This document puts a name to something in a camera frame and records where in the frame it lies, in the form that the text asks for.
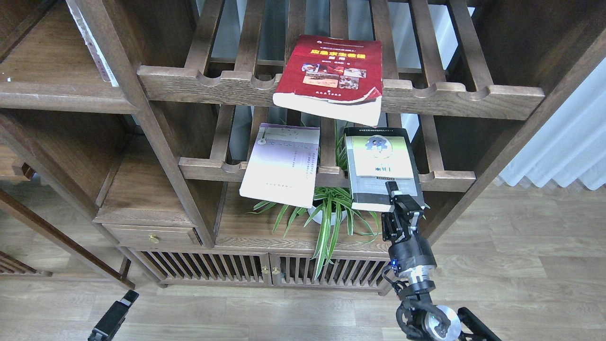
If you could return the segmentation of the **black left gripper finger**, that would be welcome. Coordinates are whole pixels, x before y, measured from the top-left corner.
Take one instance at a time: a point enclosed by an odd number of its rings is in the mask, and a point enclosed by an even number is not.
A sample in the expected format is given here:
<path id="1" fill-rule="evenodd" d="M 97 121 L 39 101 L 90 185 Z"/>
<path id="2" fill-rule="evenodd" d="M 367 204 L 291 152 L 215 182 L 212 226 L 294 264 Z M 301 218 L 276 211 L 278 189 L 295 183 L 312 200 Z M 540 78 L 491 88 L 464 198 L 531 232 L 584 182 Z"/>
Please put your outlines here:
<path id="1" fill-rule="evenodd" d="M 139 294 L 136 291 L 128 290 L 121 300 L 114 301 L 102 319 L 95 325 L 88 340 L 111 341 L 121 327 L 121 324 L 123 324 L 129 308 L 138 296 Z"/>

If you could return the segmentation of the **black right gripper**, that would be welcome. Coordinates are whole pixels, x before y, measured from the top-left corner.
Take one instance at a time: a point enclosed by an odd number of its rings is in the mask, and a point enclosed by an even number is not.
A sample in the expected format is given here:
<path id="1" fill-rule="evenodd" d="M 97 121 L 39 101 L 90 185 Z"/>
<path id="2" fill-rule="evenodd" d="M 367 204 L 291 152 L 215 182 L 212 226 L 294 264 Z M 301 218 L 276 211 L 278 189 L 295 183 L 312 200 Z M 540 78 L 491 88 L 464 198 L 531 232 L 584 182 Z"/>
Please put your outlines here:
<path id="1" fill-rule="evenodd" d="M 423 209 L 409 195 L 404 195 L 396 181 L 385 182 L 393 210 L 382 213 L 383 241 L 390 241 L 388 248 L 391 268 L 395 274 L 411 274 L 415 270 L 427 273 L 437 267 L 430 244 L 418 230 L 418 220 Z"/>

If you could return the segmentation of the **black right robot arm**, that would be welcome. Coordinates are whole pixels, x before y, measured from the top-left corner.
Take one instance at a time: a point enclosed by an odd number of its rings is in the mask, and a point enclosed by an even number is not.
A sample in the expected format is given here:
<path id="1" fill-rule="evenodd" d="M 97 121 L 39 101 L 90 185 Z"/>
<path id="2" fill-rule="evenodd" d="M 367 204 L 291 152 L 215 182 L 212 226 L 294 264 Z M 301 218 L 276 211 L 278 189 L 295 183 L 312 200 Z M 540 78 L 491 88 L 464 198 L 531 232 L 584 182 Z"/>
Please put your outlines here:
<path id="1" fill-rule="evenodd" d="M 430 292 L 435 283 L 429 273 L 437 267 L 427 239 L 420 235 L 418 218 L 423 209 L 394 181 L 386 188 L 391 209 L 382 213 L 383 240 L 390 241 L 390 263 L 381 275 L 400 299 L 396 320 L 407 338 L 416 341 L 497 341 L 498 337 L 468 308 L 457 311 L 435 305 Z"/>

